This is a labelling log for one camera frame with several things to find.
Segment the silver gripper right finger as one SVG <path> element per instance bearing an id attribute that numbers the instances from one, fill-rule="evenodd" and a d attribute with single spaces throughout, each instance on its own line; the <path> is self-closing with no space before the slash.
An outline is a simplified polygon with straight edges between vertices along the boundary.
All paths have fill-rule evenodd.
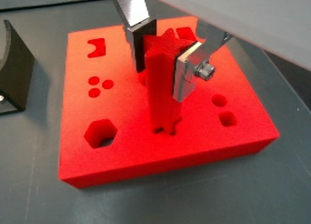
<path id="1" fill-rule="evenodd" d="M 209 63 L 210 55 L 228 42 L 232 35 L 204 21 L 196 22 L 196 36 L 204 40 L 194 42 L 176 57 L 172 97 L 182 102 L 196 88 L 196 80 L 209 80 L 216 68 Z"/>

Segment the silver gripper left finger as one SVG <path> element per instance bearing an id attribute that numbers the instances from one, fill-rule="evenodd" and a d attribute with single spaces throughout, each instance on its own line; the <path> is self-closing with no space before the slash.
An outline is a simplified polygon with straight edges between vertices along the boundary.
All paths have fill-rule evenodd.
<path id="1" fill-rule="evenodd" d="M 156 35 L 156 20 L 149 16 L 145 0 L 113 0 L 130 46 L 136 72 L 144 70 L 142 36 Z"/>

